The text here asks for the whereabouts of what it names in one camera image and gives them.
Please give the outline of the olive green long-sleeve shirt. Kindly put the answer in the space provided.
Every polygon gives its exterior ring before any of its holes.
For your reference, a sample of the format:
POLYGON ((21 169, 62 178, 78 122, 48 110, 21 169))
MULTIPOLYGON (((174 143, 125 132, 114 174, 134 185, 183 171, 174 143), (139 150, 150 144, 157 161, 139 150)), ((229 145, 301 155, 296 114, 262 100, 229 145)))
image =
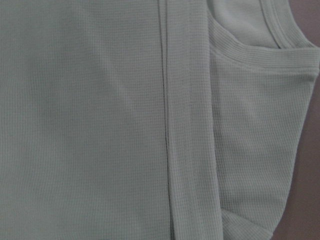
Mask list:
POLYGON ((286 0, 3 0, 3 240, 269 240, 320 49, 286 0))

